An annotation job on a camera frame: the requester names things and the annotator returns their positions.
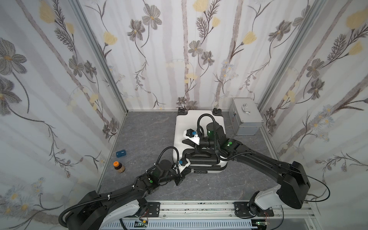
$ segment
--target gray floor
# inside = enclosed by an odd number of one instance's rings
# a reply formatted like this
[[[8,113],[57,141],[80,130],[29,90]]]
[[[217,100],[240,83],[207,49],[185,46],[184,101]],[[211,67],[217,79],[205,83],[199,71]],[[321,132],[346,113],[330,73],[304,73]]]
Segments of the gray floor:
[[[135,177],[153,166],[162,149],[174,143],[176,114],[177,112],[128,113],[115,148],[115,152],[125,149],[127,155],[121,158],[112,155],[100,193],[114,191],[133,183]],[[227,137],[237,139],[251,149],[270,156],[260,131],[254,136],[235,138],[227,113],[224,113],[224,122]],[[170,154],[171,151],[165,152],[161,159],[172,161]],[[125,172],[116,172],[113,167],[114,161],[121,162],[125,166]],[[239,162],[229,161],[227,168],[220,173],[191,173],[178,187],[172,181],[146,199],[247,200],[255,191],[266,190],[276,185],[276,182],[257,170]]]

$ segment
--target case handle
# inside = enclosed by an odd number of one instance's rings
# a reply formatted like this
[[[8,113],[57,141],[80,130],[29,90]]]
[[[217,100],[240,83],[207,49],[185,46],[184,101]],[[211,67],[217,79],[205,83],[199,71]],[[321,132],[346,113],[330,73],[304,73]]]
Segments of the case handle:
[[[251,112],[250,111],[246,111],[245,110],[245,107],[247,106],[247,104],[243,104],[242,106],[241,106],[241,109],[243,110],[243,112],[245,112],[246,114],[251,114]]]

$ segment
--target floral wallpaper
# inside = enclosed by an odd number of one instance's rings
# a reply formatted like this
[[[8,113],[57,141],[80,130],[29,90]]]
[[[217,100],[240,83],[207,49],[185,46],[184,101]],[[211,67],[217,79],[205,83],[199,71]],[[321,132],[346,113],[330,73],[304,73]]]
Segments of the floral wallpaper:
[[[228,109],[260,101],[313,1],[80,3],[129,109]]]
[[[124,113],[67,1],[1,2],[0,34],[1,228],[63,229]]]
[[[326,2],[261,114],[282,160],[331,189],[311,203],[325,230],[366,229],[368,4]],[[311,181],[308,199],[327,197]]]

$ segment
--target flower pattern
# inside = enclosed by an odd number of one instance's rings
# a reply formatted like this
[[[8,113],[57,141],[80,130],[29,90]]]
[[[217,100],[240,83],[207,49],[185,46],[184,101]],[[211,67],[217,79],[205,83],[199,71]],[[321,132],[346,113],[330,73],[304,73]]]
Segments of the flower pattern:
[[[13,69],[20,74],[25,74],[27,70],[21,63],[26,61],[23,55],[15,53],[13,43],[0,38],[0,74],[8,75]]]
[[[195,57],[197,54],[202,54],[203,49],[200,48],[201,46],[201,41],[192,41],[189,44],[190,50],[188,50],[188,53],[192,53],[192,57]]]
[[[214,62],[215,62],[215,60],[213,60],[211,57],[213,57],[213,55],[212,55],[212,52],[211,51],[209,51],[209,52],[204,52],[203,54],[202,54],[202,59],[203,59],[203,65],[205,65],[207,62],[208,62],[208,64],[211,66]]]
[[[128,32],[129,39],[131,41],[134,41],[136,37],[138,37],[139,40],[143,40],[142,33],[146,31],[144,26],[142,25],[142,21],[139,20],[131,20],[129,28],[132,29],[131,32]]]
[[[278,41],[281,41],[282,37],[285,33],[289,33],[291,28],[291,22],[285,22],[283,20],[278,26],[276,26],[277,31],[270,33],[268,36],[268,40],[271,42],[273,39],[277,39]]]
[[[318,70],[323,68],[324,61],[321,61],[319,58],[314,59],[312,61],[312,64],[307,67],[307,70],[309,71],[307,73],[307,77],[312,76],[313,78],[317,78],[319,76]]]
[[[100,160],[98,161],[99,166],[103,168],[106,162],[107,162],[107,157],[104,155],[101,155]]]
[[[315,100],[320,97],[319,91],[323,90],[324,84],[325,82],[321,81],[321,79],[319,78],[317,78],[315,81],[312,81],[311,83],[312,88],[308,90],[308,93],[312,94],[312,98],[311,98],[312,100]]]
[[[197,106],[197,101],[189,101],[188,104],[187,104],[187,108],[188,109],[198,109],[198,106]]]
[[[74,55],[69,59],[69,67],[73,69],[74,76],[78,74],[79,77],[82,77],[84,66],[82,63],[78,63],[78,59]]]
[[[276,122],[274,119],[270,119],[268,121],[268,125],[267,125],[267,128],[269,129],[270,132],[273,132],[273,129],[276,128]]]
[[[151,25],[152,29],[157,29],[157,25],[162,24],[162,21],[158,18],[161,14],[160,10],[155,5],[149,7],[148,4],[145,4],[143,11],[147,14],[147,16],[142,17],[143,24]]]
[[[116,132],[116,130],[119,128],[119,123],[114,118],[111,118],[110,128],[111,132]]]
[[[185,105],[187,100],[185,97],[178,97],[178,102],[176,103],[178,106]]]
[[[303,23],[304,18],[306,17],[309,8],[310,6],[307,5],[307,7],[302,10],[301,17],[297,17],[294,19],[293,26],[300,26]]]
[[[91,75],[91,78],[93,78],[93,74],[97,74],[96,67],[92,67],[88,60],[84,63],[84,67],[86,68],[86,73]]]
[[[0,76],[0,114],[2,116],[10,114],[9,104],[19,103],[22,100],[12,92],[14,83],[5,77]]]
[[[103,129],[102,129],[102,132],[105,134],[105,139],[109,138],[109,132],[110,132],[110,128],[108,125],[104,125],[103,126]]]
[[[273,112],[274,110],[272,109],[272,107],[270,107],[267,111],[266,111],[266,117],[272,117],[273,116]]]

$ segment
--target black robotic arm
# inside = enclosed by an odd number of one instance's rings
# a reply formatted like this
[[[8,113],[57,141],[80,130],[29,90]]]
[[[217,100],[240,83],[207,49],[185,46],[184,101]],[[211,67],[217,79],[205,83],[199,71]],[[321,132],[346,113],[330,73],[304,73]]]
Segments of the black robotic arm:
[[[199,121],[203,116],[209,116],[213,122],[207,125],[208,136],[201,133]],[[264,213],[264,210],[271,206],[286,204],[292,208],[300,209],[307,192],[310,188],[308,178],[304,176],[305,171],[301,164],[293,162],[289,164],[262,155],[235,139],[225,136],[223,127],[217,124],[210,114],[203,114],[198,119],[197,131],[188,130],[189,136],[198,136],[197,144],[188,139],[183,143],[194,147],[193,151],[201,155],[201,151],[216,155],[219,160],[236,160],[247,164],[256,170],[264,173],[278,183],[274,188],[266,191],[257,191],[249,201],[247,211],[256,216]],[[96,191],[89,192],[77,204],[64,210],[59,216],[59,223],[70,230],[98,230],[113,221],[122,217],[141,217],[147,210],[147,201],[144,199],[152,194],[160,186],[174,180],[176,185],[185,179],[193,169],[191,168],[192,158],[183,156],[180,160],[171,163],[168,160],[161,160],[162,154],[167,149],[175,149],[170,146],[165,148],[155,166],[146,173],[138,176],[134,183],[113,192],[97,194]]]

